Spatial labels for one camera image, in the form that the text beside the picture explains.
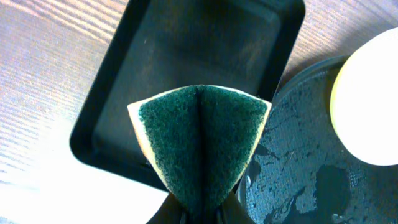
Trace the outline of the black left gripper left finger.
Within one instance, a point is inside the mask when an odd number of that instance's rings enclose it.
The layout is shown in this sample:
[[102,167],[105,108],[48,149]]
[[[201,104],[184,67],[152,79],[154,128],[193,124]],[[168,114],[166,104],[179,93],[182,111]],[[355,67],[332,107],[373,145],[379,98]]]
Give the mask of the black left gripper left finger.
[[175,195],[169,194],[147,224],[186,224],[186,211]]

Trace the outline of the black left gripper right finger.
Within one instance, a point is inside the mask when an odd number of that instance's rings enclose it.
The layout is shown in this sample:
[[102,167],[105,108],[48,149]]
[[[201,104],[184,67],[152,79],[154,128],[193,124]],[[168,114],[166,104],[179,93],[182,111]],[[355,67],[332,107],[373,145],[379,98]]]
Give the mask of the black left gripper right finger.
[[219,224],[255,224],[241,206],[234,192],[230,192],[219,206]]

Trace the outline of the green and yellow sponge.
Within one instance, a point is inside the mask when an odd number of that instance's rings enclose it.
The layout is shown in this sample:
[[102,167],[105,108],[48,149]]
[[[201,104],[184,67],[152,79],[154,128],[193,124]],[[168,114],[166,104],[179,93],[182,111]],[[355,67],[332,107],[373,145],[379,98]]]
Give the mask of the green and yellow sponge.
[[194,218],[213,212],[246,170],[271,103],[216,85],[169,90],[128,105],[144,156]]

